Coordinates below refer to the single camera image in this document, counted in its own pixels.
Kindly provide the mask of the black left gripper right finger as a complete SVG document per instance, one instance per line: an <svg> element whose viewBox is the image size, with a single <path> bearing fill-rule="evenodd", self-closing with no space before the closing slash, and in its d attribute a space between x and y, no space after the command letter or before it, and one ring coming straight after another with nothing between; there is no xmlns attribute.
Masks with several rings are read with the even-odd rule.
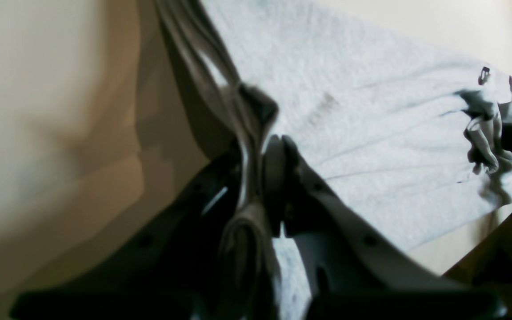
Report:
<svg viewBox="0 0 512 320"><path fill-rule="evenodd" d="M312 300L307 320L500 320L496 292L433 275L346 206L288 136L263 157L272 235L295 241Z"/></svg>

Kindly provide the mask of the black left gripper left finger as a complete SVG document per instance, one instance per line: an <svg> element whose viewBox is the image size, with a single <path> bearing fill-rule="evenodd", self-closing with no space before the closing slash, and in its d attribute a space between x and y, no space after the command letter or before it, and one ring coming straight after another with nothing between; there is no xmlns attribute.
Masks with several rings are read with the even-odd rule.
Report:
<svg viewBox="0 0 512 320"><path fill-rule="evenodd" d="M10 318L209 320L219 245L239 184L233 146L118 251L63 285L22 293Z"/></svg>

